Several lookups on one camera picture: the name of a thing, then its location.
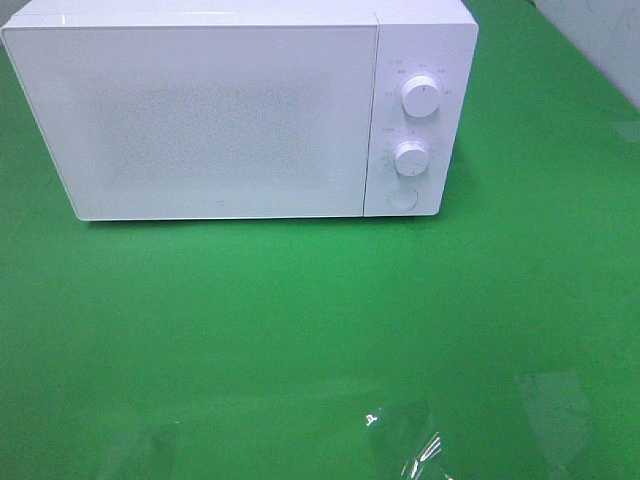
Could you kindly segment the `round white door button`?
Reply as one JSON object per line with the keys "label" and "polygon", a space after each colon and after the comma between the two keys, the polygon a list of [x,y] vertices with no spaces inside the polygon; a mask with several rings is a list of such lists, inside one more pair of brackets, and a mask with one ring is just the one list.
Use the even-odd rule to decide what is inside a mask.
{"label": "round white door button", "polygon": [[394,189],[387,198],[388,204],[396,210],[410,211],[418,202],[419,194],[411,186],[401,186]]}

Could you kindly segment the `white microwave knob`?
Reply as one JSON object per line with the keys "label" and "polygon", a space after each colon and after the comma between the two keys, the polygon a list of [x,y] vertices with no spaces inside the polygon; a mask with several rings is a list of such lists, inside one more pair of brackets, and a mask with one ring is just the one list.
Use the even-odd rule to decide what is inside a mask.
{"label": "white microwave knob", "polygon": [[421,72],[408,78],[400,93],[404,112],[414,118],[424,118],[439,108],[442,87],[433,74]]}
{"label": "white microwave knob", "polygon": [[421,175],[429,166],[431,158],[425,143],[412,140],[398,144],[393,156],[396,172],[405,177]]}

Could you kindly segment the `white microwave door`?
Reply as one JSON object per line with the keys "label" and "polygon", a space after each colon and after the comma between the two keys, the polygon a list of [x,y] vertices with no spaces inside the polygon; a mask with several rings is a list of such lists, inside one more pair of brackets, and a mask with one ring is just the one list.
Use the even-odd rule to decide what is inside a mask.
{"label": "white microwave door", "polygon": [[359,216],[377,30],[7,28],[76,216]]}

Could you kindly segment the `white microwave oven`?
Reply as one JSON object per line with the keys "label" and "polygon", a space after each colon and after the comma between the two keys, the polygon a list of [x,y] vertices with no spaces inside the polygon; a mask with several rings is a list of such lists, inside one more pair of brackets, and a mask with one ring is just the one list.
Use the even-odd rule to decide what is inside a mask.
{"label": "white microwave oven", "polygon": [[[428,216],[438,213],[467,89],[479,27],[460,1],[31,1],[1,29],[142,27],[339,27],[377,30],[364,208],[359,216]],[[428,72],[441,83],[439,108],[414,118],[404,112],[400,89]],[[401,142],[428,146],[430,163],[418,176],[394,167]],[[401,186],[419,194],[410,211],[388,195]]]}

